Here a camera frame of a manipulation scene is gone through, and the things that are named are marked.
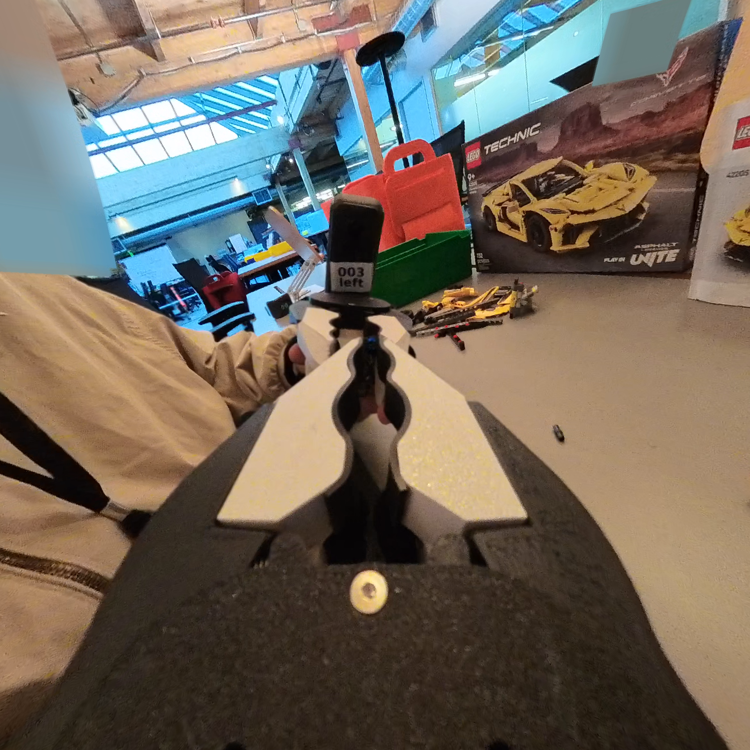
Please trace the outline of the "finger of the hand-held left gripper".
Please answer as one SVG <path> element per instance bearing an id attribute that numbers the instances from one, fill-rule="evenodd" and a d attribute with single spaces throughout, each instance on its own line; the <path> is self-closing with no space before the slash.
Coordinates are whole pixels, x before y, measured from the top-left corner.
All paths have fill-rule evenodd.
<path id="1" fill-rule="evenodd" d="M 305 376 L 311 374 L 339 348 L 340 313 L 307 307 L 298 321 L 298 346 L 305 358 Z"/>
<path id="2" fill-rule="evenodd" d="M 379 335 L 405 352 L 411 347 L 411 335 L 401 318 L 394 314 L 379 314 L 370 317 L 370 323 L 378 327 Z"/>

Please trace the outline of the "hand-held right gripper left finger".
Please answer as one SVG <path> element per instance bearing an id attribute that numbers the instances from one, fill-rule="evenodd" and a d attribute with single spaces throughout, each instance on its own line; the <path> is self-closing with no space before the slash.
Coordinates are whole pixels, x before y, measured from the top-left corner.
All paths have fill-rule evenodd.
<path id="1" fill-rule="evenodd" d="M 337 413 L 354 381 L 349 342 L 278 398 L 218 512 L 223 527 L 330 535 L 326 499 L 350 474 L 353 448 Z"/>

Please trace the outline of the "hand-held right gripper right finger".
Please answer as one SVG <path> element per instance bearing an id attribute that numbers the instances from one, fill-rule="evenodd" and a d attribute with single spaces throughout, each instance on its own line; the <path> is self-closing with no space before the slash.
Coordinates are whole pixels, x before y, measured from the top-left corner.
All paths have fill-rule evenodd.
<path id="1" fill-rule="evenodd" d="M 464 396 L 390 341 L 384 410 L 397 435 L 391 472 L 416 535 L 464 535 L 524 524 L 523 507 Z"/>

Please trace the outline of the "pile of yellow car parts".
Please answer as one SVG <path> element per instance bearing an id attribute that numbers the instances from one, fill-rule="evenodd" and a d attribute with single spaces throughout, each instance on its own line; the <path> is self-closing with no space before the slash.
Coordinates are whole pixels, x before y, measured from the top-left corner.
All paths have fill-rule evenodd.
<path id="1" fill-rule="evenodd" d="M 404 311 L 412 324 L 409 334 L 413 338 L 450 340 L 464 352 L 465 333 L 498 327 L 506 320 L 532 313 L 538 292 L 537 285 L 519 279 L 482 293 L 469 286 L 453 286 L 438 302 L 423 301 L 417 311 Z"/>

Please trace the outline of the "grey desk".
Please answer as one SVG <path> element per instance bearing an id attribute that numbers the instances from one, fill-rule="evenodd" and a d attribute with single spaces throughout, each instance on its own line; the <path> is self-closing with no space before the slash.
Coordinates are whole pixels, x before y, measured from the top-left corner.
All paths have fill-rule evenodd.
<path id="1" fill-rule="evenodd" d="M 573 490 L 683 682 L 748 748 L 748 308 L 690 300 L 680 276 L 522 277 L 534 313 L 464 352 L 417 338 L 417 357 Z"/>

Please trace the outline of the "person's left hand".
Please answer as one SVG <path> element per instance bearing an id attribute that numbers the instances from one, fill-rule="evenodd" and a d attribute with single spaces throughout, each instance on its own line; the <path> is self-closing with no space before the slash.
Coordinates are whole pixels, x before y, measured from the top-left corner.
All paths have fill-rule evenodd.
<path id="1" fill-rule="evenodd" d="M 306 358 L 302 348 L 298 345 L 297 339 L 294 338 L 291 344 L 286 346 L 284 351 L 284 368 L 287 380 L 294 385 L 301 380 L 306 373 Z M 369 416 L 376 415 L 381 424 L 388 424 L 389 419 L 385 414 L 382 405 L 377 402 L 373 389 L 363 391 L 359 395 L 359 416 L 357 421 L 363 421 Z"/>

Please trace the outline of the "green storage bin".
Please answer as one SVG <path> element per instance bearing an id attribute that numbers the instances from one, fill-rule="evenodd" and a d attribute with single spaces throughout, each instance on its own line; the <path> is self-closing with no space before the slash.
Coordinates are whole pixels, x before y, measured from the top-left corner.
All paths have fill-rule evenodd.
<path id="1" fill-rule="evenodd" d="M 393 307 L 417 302 L 473 273 L 469 230 L 429 233 L 381 251 L 371 295 Z"/>

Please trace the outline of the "red plastic carrier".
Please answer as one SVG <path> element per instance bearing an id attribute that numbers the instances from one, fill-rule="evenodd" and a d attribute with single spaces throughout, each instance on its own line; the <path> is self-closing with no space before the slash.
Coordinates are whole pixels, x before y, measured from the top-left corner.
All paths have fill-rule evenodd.
<path id="1" fill-rule="evenodd" d="M 423 139 L 396 145 L 384 170 L 347 183 L 344 194 L 378 200 L 384 221 L 380 252 L 436 232 L 463 231 L 464 214 L 449 154 L 437 156 Z"/>

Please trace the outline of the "black office chair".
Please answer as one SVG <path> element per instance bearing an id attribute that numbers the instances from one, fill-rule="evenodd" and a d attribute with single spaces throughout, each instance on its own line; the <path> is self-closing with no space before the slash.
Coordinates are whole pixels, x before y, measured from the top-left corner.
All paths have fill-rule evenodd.
<path id="1" fill-rule="evenodd" d="M 175 263 L 175 268 L 186 280 L 186 282 L 192 287 L 192 289 L 197 293 L 202 304 L 203 301 L 199 294 L 199 289 L 203 285 L 203 280 L 207 276 L 214 274 L 217 275 L 225 271 L 230 271 L 225 269 L 223 271 L 220 271 L 219 273 L 209 274 L 195 259 Z M 230 312 L 230 310 L 231 307 L 229 306 L 216 311 L 213 314 L 208 314 L 205 310 L 205 315 L 201 318 L 201 320 L 199 320 L 200 325 L 210 326 L 210 333 L 216 342 L 224 339 L 228 334 L 231 333 L 231 331 L 237 329 L 238 327 L 244 329 L 246 332 L 252 333 L 254 331 L 253 321 L 255 321 L 256 316 L 250 312 L 250 309 L 248 313 L 238 315 L 234 315 L 232 312 Z"/>

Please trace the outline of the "black pole stand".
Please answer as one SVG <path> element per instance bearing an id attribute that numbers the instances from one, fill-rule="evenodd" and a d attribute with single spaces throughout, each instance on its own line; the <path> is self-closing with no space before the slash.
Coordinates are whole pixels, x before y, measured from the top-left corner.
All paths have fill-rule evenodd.
<path id="1" fill-rule="evenodd" d="M 384 32 L 363 44 L 355 54 L 355 62 L 361 68 L 378 66 L 382 83 L 386 89 L 393 130 L 398 145 L 405 144 L 403 128 L 400 122 L 398 103 L 391 81 L 391 73 L 398 72 L 407 65 L 404 52 L 406 35 L 401 31 Z"/>

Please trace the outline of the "whiteboard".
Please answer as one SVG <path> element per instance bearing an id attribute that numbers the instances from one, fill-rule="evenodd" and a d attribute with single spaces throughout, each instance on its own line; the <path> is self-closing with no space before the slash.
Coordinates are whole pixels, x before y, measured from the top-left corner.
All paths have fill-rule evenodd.
<path id="1" fill-rule="evenodd" d="M 144 250 L 134 255 L 127 255 L 120 264 L 125 270 L 128 283 L 140 295 L 143 286 L 151 284 L 160 288 L 162 284 L 170 284 L 182 276 L 175 268 L 175 260 L 169 245 L 160 245 L 150 250 Z"/>

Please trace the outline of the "toy car box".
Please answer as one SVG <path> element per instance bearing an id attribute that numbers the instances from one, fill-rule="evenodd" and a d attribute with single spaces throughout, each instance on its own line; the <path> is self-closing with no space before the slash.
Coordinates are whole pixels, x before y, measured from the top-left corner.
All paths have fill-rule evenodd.
<path id="1" fill-rule="evenodd" d="M 700 146 L 741 24 L 678 41 L 664 72 L 583 86 L 465 143 L 477 272 L 687 272 Z"/>

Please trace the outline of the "beige jacket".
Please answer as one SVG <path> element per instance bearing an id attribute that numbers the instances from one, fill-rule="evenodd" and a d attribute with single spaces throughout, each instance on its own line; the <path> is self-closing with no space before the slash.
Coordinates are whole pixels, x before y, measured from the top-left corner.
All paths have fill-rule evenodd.
<path id="1" fill-rule="evenodd" d="M 2 745 L 50 697 L 131 540 L 199 457 L 195 432 L 89 427 L 72 455 L 2 416 Z"/>

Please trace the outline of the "instruction booklet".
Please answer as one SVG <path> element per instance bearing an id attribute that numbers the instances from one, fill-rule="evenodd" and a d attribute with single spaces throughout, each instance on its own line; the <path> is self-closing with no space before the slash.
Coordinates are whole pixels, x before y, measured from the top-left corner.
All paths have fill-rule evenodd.
<path id="1" fill-rule="evenodd" d="M 749 306 L 749 98 L 712 118 L 700 153 L 707 188 L 689 298 Z"/>

